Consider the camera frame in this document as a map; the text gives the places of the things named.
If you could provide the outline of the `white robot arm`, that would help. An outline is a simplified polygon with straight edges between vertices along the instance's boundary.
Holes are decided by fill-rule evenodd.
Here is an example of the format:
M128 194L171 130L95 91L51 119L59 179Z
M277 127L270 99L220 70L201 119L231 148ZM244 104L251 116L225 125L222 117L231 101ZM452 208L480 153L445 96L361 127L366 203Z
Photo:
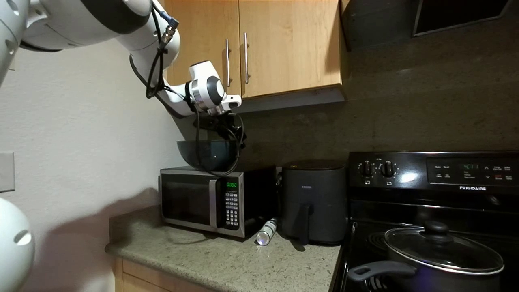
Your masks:
M179 52L178 22L158 0L0 0L0 82L17 49L59 52L116 39L129 67L170 116L194 116L194 125L238 143L233 125L238 95L228 95L209 61L189 67L189 80L168 85L163 72Z

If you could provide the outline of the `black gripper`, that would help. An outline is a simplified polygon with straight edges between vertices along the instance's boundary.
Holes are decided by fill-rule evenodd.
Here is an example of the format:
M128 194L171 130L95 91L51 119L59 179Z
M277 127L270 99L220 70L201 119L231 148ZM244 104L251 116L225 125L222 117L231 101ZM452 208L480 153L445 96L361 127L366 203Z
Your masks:
M209 130L228 142L241 142L244 138L244 124L235 112L210 117Z

